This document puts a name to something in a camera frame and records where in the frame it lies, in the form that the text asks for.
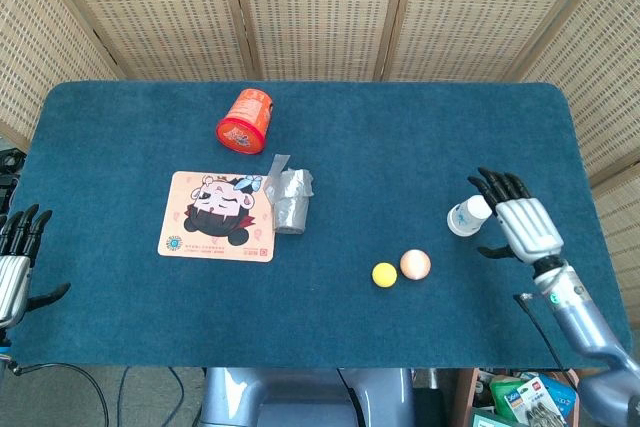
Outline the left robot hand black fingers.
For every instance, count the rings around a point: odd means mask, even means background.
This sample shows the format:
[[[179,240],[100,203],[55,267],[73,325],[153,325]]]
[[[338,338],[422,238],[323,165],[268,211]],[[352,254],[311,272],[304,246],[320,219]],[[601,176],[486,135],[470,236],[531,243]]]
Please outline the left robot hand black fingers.
[[[29,295],[41,237],[53,214],[45,210],[36,216],[38,211],[39,205],[34,204],[11,217],[1,216],[2,332],[20,323],[25,313],[57,302],[71,287],[70,283],[63,283],[49,293]]]

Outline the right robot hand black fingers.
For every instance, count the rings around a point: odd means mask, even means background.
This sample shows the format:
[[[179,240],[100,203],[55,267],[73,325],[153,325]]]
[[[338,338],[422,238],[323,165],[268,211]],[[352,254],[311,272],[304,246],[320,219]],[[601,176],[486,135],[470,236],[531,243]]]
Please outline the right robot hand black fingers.
[[[467,180],[486,201],[507,241],[504,247],[478,247],[478,252],[489,259],[558,265],[564,241],[543,204],[515,174],[484,167],[478,172],[481,178],[469,176]]]

